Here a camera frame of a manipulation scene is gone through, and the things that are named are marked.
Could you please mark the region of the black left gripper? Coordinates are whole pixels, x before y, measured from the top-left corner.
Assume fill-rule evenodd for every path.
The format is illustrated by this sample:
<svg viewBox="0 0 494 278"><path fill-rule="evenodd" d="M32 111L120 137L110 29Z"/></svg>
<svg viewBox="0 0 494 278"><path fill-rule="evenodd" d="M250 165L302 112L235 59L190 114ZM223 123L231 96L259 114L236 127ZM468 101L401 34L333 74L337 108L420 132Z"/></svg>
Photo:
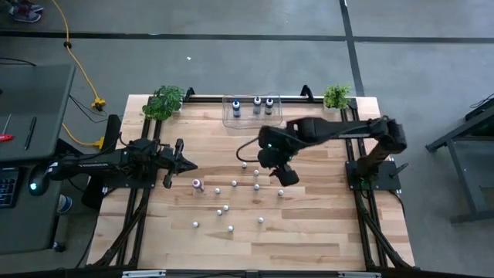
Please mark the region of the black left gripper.
<svg viewBox="0 0 494 278"><path fill-rule="evenodd" d="M194 162L189 161L183 156L184 142L181 138L176 140L174 147L169 144L162 144L161 147L158 165L160 169L167 170L167 174L163 180L163 186L165 188L171 188L173 175L180 175L184 172L198 169Z"/></svg>

